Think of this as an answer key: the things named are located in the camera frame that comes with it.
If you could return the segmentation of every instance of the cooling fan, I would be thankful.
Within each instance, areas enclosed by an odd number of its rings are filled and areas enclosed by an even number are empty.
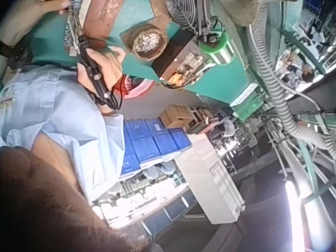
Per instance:
[[[165,0],[173,20],[185,28],[190,28],[203,41],[210,33],[209,0]]]

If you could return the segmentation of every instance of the label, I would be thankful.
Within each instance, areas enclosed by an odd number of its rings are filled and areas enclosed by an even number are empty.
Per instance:
[[[157,123],[154,124],[154,127],[155,127],[156,131],[161,131],[161,127]]]

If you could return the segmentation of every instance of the wrist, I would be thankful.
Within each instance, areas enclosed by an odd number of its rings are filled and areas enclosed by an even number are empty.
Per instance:
[[[109,106],[105,105],[98,105],[98,108],[101,112],[101,114],[105,117],[109,117],[113,114],[115,114],[115,110],[111,109]]]

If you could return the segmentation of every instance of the blue box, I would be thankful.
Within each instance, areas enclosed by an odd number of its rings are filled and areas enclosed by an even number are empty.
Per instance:
[[[132,140],[132,144],[140,163],[161,156],[152,137]]]
[[[192,144],[183,129],[168,130],[179,150],[185,150]]]
[[[168,134],[168,130],[165,128],[160,119],[147,119],[146,124],[152,136]]]
[[[125,126],[131,140],[151,136],[145,120],[128,120],[125,121]]]
[[[154,136],[154,140],[162,155],[179,150],[170,134]]]
[[[140,169],[140,162],[135,154],[125,155],[121,175]]]
[[[124,125],[124,140],[125,140],[125,155],[135,154],[133,144],[131,142],[130,136],[128,135],[125,125]]]

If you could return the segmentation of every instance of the fan grille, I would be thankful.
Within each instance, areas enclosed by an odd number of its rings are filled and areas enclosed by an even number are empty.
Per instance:
[[[165,3],[176,23],[183,27],[196,29],[197,9],[195,0],[165,0]]]

